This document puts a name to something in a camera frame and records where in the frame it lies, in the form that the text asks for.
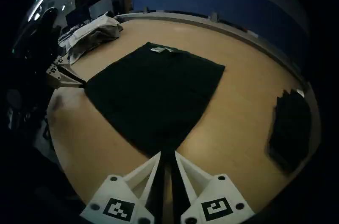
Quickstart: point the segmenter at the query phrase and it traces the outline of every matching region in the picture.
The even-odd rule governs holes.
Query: desk
[[[119,39],[81,58],[73,70],[89,80],[146,42],[226,65],[209,106],[177,151],[212,175],[226,173],[253,211],[260,211],[303,166],[286,177],[265,153],[276,98],[301,88],[299,82],[257,49],[209,29],[158,20],[122,26]],[[60,164],[85,203],[109,174],[123,176],[148,160],[102,117],[83,89],[56,90],[47,117]],[[164,207],[171,202],[169,187]]]

